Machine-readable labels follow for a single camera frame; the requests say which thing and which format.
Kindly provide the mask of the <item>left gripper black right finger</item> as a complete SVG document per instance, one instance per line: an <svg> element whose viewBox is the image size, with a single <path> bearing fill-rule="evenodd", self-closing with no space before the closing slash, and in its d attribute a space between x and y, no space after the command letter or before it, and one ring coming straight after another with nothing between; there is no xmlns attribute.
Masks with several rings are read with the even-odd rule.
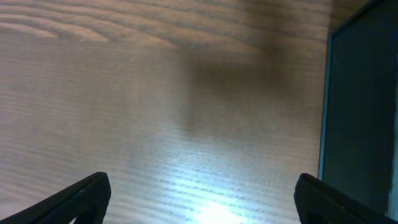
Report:
<svg viewBox="0 0 398 224"><path fill-rule="evenodd" d="M397 224L307 173L295 185L294 202L301 224Z"/></svg>

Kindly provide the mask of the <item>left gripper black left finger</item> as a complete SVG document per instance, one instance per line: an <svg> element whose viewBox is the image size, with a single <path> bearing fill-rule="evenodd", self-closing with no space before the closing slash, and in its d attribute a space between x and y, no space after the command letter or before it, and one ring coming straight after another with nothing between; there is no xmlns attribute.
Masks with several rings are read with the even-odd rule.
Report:
<svg viewBox="0 0 398 224"><path fill-rule="evenodd" d="M105 172L95 172L45 200L1 220L2 224L102 224L111 186Z"/></svg>

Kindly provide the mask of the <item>black gift box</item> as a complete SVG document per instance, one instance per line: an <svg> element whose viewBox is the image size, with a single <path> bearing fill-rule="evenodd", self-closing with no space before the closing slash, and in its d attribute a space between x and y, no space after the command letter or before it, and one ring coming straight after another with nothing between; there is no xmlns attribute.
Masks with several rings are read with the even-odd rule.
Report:
<svg viewBox="0 0 398 224"><path fill-rule="evenodd" d="M331 28L318 176L397 219L397 0L367 1Z"/></svg>

